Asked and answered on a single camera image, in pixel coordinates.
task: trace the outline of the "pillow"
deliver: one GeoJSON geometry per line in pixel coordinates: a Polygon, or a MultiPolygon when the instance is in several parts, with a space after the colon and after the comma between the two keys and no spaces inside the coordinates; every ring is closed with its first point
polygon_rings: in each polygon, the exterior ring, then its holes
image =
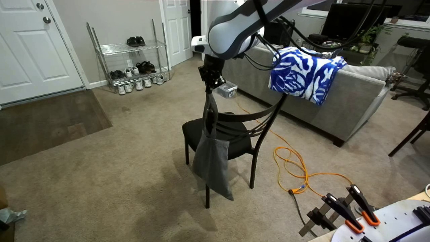
{"type": "Polygon", "coordinates": [[[343,72],[356,73],[364,77],[386,81],[394,72],[393,66],[352,66],[347,65],[341,69],[343,72]]]}

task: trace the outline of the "shoe rack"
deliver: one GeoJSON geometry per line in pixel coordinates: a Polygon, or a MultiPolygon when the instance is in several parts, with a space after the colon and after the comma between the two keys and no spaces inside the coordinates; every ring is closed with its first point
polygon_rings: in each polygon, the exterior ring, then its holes
{"type": "Polygon", "coordinates": [[[120,45],[101,45],[96,28],[86,23],[98,62],[114,93],[128,94],[133,90],[148,89],[153,85],[163,85],[169,81],[169,61],[165,47],[165,34],[163,41],[157,41],[155,22],[152,20],[153,41],[147,41],[144,46],[131,47],[126,39],[120,45]]]}

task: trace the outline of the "blue and white towel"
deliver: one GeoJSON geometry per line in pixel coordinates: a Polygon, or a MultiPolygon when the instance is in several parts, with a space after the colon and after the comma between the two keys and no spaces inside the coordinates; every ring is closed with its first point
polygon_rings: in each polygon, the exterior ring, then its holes
{"type": "Polygon", "coordinates": [[[272,70],[269,88],[309,100],[316,105],[323,105],[336,73],[347,65],[341,57],[323,59],[305,54],[297,47],[282,49],[280,54],[281,59],[272,70]]]}

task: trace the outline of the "floor mat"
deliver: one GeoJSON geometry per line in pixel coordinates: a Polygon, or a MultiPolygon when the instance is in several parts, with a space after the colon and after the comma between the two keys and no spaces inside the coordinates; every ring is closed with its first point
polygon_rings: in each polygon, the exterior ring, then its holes
{"type": "Polygon", "coordinates": [[[109,127],[90,90],[0,111],[0,166],[109,127]]]}

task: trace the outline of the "white door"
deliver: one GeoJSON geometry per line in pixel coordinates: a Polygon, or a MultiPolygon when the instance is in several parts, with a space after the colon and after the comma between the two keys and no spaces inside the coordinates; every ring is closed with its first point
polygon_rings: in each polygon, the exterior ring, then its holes
{"type": "Polygon", "coordinates": [[[163,0],[172,66],[191,58],[190,0],[163,0]]]}
{"type": "Polygon", "coordinates": [[[0,0],[0,104],[79,86],[45,0],[0,0]]]}

